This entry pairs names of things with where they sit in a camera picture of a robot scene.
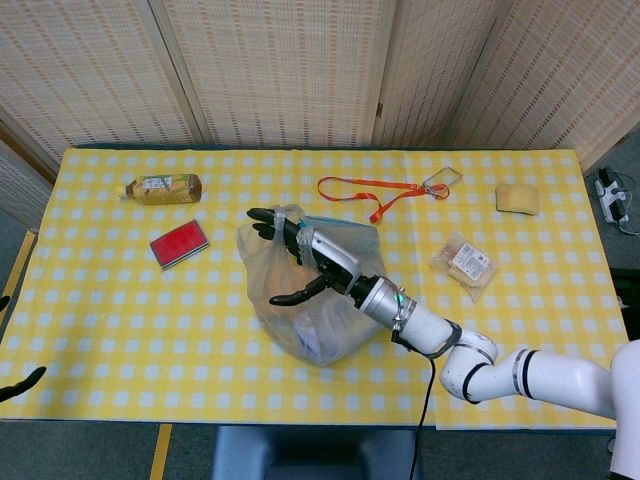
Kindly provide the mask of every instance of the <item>tablecloth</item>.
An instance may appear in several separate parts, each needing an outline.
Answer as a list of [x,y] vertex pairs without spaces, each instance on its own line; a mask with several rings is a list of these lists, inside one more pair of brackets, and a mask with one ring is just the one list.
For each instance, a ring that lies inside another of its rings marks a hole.
[[[378,226],[394,281],[440,315],[492,337],[501,356],[531,346],[608,367],[626,337],[573,151],[70,149],[0,346],[0,384],[40,364],[47,373],[33,390],[0,405],[0,416],[415,424],[428,363],[390,343],[386,331],[326,368],[283,353],[246,297],[235,235],[248,208],[273,204],[367,223],[373,202],[327,202],[316,181],[337,175],[420,183],[447,165],[464,175],[447,200],[403,199]],[[145,206],[114,194],[138,175],[164,173],[198,174],[202,200]],[[536,185],[541,213],[497,212],[498,182]],[[210,247],[163,272],[149,241],[194,218]],[[453,231],[500,264],[477,304],[429,266]],[[613,426],[520,397],[473,406],[437,382],[427,423]]]

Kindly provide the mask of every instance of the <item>plastic bag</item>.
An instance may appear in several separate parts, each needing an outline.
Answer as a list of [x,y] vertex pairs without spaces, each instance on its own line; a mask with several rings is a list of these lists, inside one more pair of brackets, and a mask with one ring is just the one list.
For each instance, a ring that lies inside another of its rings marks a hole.
[[447,272],[469,292],[477,302],[498,270],[488,255],[467,242],[459,233],[452,233],[446,245],[431,260],[436,269]]
[[[238,229],[238,251],[247,269],[249,299],[262,327],[285,351],[314,365],[327,365],[353,352],[373,336],[379,325],[357,310],[351,297],[330,288],[294,307],[271,305],[269,298],[301,290],[319,275],[308,245],[314,229],[322,229],[344,248],[357,252],[363,275],[384,275],[378,232],[357,223],[305,217],[297,205],[275,210],[276,234],[272,241],[260,238],[250,224]],[[302,266],[285,247],[284,216],[294,223],[302,221],[297,236]]]

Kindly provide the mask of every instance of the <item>sponge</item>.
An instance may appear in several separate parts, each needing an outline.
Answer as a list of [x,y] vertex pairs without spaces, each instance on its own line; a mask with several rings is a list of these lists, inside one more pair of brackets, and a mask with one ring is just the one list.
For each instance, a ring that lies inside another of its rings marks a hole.
[[521,212],[537,215],[540,211],[538,189],[531,185],[507,185],[496,187],[496,209],[501,212]]

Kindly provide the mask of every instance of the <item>red book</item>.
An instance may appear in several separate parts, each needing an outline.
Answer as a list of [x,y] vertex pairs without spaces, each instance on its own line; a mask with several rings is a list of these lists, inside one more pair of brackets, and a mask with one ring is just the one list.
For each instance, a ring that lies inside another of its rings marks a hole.
[[165,233],[149,244],[163,270],[209,246],[196,220]]

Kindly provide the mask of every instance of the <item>plastic bottle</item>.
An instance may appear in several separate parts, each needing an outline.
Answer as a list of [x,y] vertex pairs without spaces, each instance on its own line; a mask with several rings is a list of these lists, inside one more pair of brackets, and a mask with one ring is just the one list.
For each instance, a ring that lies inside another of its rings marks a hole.
[[138,177],[126,187],[118,187],[121,198],[132,198],[146,205],[199,202],[202,183],[193,173]]

